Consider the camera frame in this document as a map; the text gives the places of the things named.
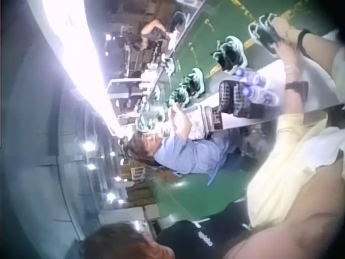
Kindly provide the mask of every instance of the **black shirt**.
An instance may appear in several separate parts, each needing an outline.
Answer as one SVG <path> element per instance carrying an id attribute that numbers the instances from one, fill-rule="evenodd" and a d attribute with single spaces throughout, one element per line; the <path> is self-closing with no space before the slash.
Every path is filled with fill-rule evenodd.
<path id="1" fill-rule="evenodd" d="M 170 247 L 176 259 L 215 259 L 222 245 L 249 225 L 246 202 L 233 202 L 221 213 L 208 218 L 199 225 L 178 221 L 164 229 L 156 241 Z"/>

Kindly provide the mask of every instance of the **wristwatch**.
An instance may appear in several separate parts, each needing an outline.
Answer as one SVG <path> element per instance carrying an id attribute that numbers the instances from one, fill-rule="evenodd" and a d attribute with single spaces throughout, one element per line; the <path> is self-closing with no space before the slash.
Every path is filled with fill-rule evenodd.
<path id="1" fill-rule="evenodd" d="M 308 81 L 295 81 L 285 84 L 285 90 L 294 90 L 301 95 L 301 99 L 305 104 L 308 98 L 309 82 Z"/>

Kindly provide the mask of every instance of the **short dark hair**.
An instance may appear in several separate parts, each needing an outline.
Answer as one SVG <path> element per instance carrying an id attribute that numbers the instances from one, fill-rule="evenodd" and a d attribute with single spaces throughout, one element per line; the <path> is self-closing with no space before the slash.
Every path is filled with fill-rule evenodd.
<path id="1" fill-rule="evenodd" d="M 148 156 L 148 153 L 145 149 L 142 132 L 134 132 L 132 138 L 128 142 L 128 149 L 131 153 L 139 158 L 146 158 Z"/>
<path id="2" fill-rule="evenodd" d="M 126 152 L 128 156 L 133 158 L 137 162 L 143 163 L 148 166 L 162 166 L 160 163 L 158 163 L 148 155 L 142 138 L 143 133 L 140 131 L 137 131 L 133 134 L 132 138 L 128 141 L 128 144 L 126 146 Z"/>
<path id="3" fill-rule="evenodd" d="M 148 244 L 129 222 L 107 224 L 85 239 L 81 255 L 84 259 L 145 259 Z"/>

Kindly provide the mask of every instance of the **purple bottle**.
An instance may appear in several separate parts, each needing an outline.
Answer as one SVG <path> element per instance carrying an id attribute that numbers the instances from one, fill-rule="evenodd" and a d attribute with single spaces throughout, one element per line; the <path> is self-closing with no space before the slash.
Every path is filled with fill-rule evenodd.
<path id="1" fill-rule="evenodd" d="M 258 72 L 243 69 L 242 67 L 236 68 L 235 75 L 241 77 L 240 82 L 246 85 L 265 87 L 267 84 L 266 78 L 262 77 Z"/>
<path id="2" fill-rule="evenodd" d="M 244 87 L 242 89 L 242 94 L 254 104 L 263 104 L 266 106 L 279 105 L 279 96 L 260 86 L 252 85 L 250 87 Z"/>

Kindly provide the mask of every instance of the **hand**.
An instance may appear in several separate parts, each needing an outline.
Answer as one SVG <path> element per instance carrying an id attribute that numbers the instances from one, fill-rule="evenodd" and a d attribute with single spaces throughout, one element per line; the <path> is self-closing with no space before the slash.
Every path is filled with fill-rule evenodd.
<path id="1" fill-rule="evenodd" d="M 287 38 L 287 34 L 289 29 L 293 28 L 292 26 L 290 26 L 289 22 L 281 17 L 276 17 L 273 21 L 272 21 L 272 26 L 274 27 L 275 31 L 277 32 L 277 34 L 285 39 L 288 40 Z"/>
<path id="2" fill-rule="evenodd" d="M 176 112 L 173 110 L 172 107 L 168 109 L 168 118 L 169 120 L 173 121 L 175 118 Z"/>
<path id="3" fill-rule="evenodd" d="M 299 53 L 292 44 L 286 42 L 278 42 L 275 44 L 274 49 L 281 60 L 284 62 L 285 67 L 298 66 Z"/>
<path id="4" fill-rule="evenodd" d="M 179 103 L 173 103 L 173 105 L 172 105 L 172 110 L 174 111 L 174 112 L 176 112 L 176 111 L 181 111 L 181 104 L 179 104 Z"/>

